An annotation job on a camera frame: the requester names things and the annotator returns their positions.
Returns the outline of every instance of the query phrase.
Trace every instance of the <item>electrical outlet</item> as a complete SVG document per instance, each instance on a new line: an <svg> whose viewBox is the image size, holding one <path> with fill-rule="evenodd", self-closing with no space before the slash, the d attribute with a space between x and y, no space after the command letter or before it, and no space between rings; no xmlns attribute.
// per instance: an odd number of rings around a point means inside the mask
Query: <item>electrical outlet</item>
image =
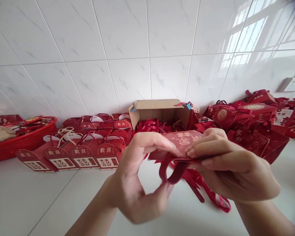
<svg viewBox="0 0 295 236"><path fill-rule="evenodd" d="M295 78L286 78L278 90L278 92L293 92L293 91L295 91Z"/></svg>

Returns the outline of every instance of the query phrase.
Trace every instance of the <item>gold circular emblem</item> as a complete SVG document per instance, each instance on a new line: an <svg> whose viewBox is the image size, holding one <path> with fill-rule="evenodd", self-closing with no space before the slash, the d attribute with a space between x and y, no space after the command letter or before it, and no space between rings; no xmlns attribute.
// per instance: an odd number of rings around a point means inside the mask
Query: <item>gold circular emblem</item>
<svg viewBox="0 0 295 236"><path fill-rule="evenodd" d="M219 121L222 121L226 118L227 116L227 111L225 109L221 109L218 113L217 113L217 119Z"/></svg>
<svg viewBox="0 0 295 236"><path fill-rule="evenodd" d="M262 108L265 108L265 105L262 104L250 104L250 105L246 105L244 106L244 109L248 109L248 110L259 110Z"/></svg>

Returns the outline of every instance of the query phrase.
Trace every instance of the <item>cardboard box flap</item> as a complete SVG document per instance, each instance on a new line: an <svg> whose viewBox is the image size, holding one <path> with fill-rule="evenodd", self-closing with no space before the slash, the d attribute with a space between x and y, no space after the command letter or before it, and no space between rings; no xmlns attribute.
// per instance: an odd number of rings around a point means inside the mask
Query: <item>cardboard box flap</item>
<svg viewBox="0 0 295 236"><path fill-rule="evenodd" d="M183 108L184 106L175 106L179 104L178 99L157 99L157 100L138 100L134 104L137 110L142 109L166 109L166 108Z"/></svg>

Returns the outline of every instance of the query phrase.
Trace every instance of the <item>red basket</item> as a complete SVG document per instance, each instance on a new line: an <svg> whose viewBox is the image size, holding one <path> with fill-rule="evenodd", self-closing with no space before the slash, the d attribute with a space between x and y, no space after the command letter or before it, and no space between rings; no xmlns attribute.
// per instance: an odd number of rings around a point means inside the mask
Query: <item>red basket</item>
<svg viewBox="0 0 295 236"><path fill-rule="evenodd" d="M39 148L45 143L45 141L43 140L43 137L45 135L57 132L57 118L53 116L45 116L44 118L54 118L55 120L50 124L31 133L0 142L0 161L15 157L15 151L18 149L33 151Z"/></svg>

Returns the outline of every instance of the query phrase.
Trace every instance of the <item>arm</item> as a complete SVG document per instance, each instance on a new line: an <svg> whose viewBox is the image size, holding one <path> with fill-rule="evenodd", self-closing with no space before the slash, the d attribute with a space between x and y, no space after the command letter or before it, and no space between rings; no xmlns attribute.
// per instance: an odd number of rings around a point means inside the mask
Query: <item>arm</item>
<svg viewBox="0 0 295 236"><path fill-rule="evenodd" d="M117 208L108 201L108 181L105 181L102 188L84 210L79 219L74 223L66 236L105 236L108 234L111 223L116 215Z"/></svg>
<svg viewBox="0 0 295 236"><path fill-rule="evenodd" d="M212 158L193 165L209 188L232 199L251 236L295 235L295 226L270 201L280 193L280 185L270 164L227 139L221 129L207 129L205 137L189 148L188 156Z"/></svg>
<svg viewBox="0 0 295 236"><path fill-rule="evenodd" d="M166 209L173 185L162 183L154 193L145 194L138 172L145 154L155 149L180 153L173 143L159 133L137 133L125 149L118 168L74 223L66 236L105 236L117 208L134 224L159 217Z"/></svg>
<svg viewBox="0 0 295 236"><path fill-rule="evenodd" d="M235 205L250 236L295 236L295 225L270 200Z"/></svg>

